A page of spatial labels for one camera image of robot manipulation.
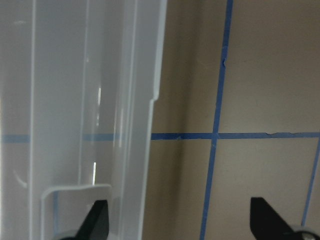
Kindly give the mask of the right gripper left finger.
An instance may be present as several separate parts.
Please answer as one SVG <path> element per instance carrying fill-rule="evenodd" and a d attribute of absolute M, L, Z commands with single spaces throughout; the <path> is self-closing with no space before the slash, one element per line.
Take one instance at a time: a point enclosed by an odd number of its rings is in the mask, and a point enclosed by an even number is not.
<path fill-rule="evenodd" d="M 76 240 L 106 240 L 109 235 L 107 200 L 96 200 L 75 235 Z"/>

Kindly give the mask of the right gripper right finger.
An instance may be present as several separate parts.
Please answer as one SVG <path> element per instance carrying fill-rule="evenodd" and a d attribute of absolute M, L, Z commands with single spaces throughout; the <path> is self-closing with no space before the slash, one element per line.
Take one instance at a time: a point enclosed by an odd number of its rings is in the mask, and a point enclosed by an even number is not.
<path fill-rule="evenodd" d="M 256 240 L 302 240 L 263 197 L 250 199 L 249 226 Z"/>

